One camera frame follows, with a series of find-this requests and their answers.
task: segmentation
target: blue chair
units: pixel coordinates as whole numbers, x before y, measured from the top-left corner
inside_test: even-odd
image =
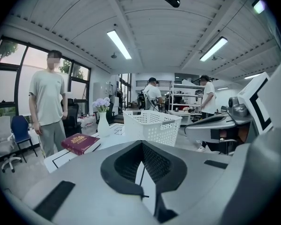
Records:
[[[31,141],[31,136],[28,133],[28,122],[26,121],[26,119],[21,115],[21,116],[14,116],[12,121],[11,121],[11,130],[13,131],[14,134],[14,138],[15,138],[15,143],[18,145],[18,148],[23,156],[23,159],[26,162],[26,159],[24,157],[24,154],[20,148],[20,143],[29,141],[30,145],[34,151],[34,153],[37,156],[36,151],[33,148],[33,144]]]

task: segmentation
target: white plastic basket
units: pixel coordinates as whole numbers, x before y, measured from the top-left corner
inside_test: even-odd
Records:
[[[125,135],[174,147],[181,117],[150,110],[124,111]]]

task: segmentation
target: gray pants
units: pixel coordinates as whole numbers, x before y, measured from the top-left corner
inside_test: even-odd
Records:
[[[42,135],[39,135],[39,139],[46,158],[54,154],[54,144],[58,152],[64,149],[61,141],[66,139],[66,135],[62,120],[41,126],[41,130]]]

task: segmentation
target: black hair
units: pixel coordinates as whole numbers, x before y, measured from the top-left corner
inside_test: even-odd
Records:
[[[209,82],[209,76],[207,76],[207,75],[202,75],[201,77],[200,77],[200,79],[204,79],[205,81],[207,81],[207,82]]]
[[[49,52],[48,52],[48,58],[49,58],[49,57],[59,58],[59,59],[61,59],[62,54],[61,54],[61,52],[60,52],[60,51],[57,51],[57,50],[51,50],[51,51],[49,51]]]
[[[151,78],[149,78],[149,81],[148,81],[149,83],[151,83],[151,82],[157,82],[157,80],[156,80],[156,78],[154,78],[154,77],[151,77]]]

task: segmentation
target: book cover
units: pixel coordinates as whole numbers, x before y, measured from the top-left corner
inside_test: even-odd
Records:
[[[98,140],[100,138],[77,133],[63,140],[61,146],[74,154],[82,155],[86,150],[95,150],[100,145]]]

